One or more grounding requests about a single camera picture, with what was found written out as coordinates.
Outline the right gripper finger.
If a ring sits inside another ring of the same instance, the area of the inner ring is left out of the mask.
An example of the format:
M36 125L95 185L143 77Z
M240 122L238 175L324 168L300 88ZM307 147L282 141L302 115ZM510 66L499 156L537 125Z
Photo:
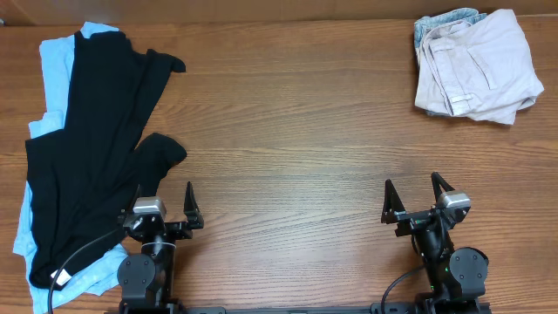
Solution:
M405 215L405 207L398 196L391 180L386 180L384 185L384 205L381 222L385 224L397 223L401 215Z
M439 200L443 193L454 190L454 188L438 172L433 172L431 174L431 179L436 201Z

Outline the black t-shirt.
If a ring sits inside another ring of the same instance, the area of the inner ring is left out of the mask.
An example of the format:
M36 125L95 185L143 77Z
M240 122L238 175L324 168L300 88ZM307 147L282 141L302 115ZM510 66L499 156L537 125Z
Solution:
M74 275L121 243L118 218L136 187L155 195L186 158L172 138L143 135L170 76L185 69L174 56L136 52L120 31L76 34L65 126L25 144L32 285L48 289L54 274Z

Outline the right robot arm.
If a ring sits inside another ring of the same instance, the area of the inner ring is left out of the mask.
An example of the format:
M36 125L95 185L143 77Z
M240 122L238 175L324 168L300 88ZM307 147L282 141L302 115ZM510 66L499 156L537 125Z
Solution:
M471 208L469 196L452 187L437 172L431 174L435 203L431 208L409 213L391 180L384 185L381 222L394 224L397 237L409 236L422 264L394 280L385 290L379 311L388 313L390 292L406 278L420 271L427 274L431 290L419 293L407 313L489 313L490 305L480 302L486 293L489 259L481 250L456 249L450 231L463 222Z

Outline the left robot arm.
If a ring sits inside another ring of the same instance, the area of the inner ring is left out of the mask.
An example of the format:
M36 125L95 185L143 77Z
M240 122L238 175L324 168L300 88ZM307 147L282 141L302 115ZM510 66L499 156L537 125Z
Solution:
M131 204L119 216L126 235L141 243L138 254L128 256L119 266L117 278L122 289L120 313L184 313L182 302L173 297L176 243L193 238L204 228L204 219L187 184L184 221L167 222L164 202L158 196L143 197L138 188Z

